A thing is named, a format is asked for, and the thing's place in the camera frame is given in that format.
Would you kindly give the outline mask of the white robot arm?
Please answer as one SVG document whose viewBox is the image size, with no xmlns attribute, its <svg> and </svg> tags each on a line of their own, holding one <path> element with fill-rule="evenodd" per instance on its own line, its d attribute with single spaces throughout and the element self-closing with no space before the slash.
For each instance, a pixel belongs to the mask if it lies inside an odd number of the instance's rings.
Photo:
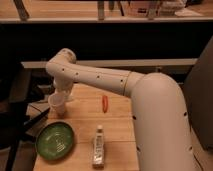
<svg viewBox="0 0 213 171">
<path fill-rule="evenodd" d="M 140 171 L 196 171 L 186 102 L 174 79 L 78 65 L 67 48 L 47 62 L 46 71 L 58 91 L 79 82 L 131 99 Z"/>
</svg>

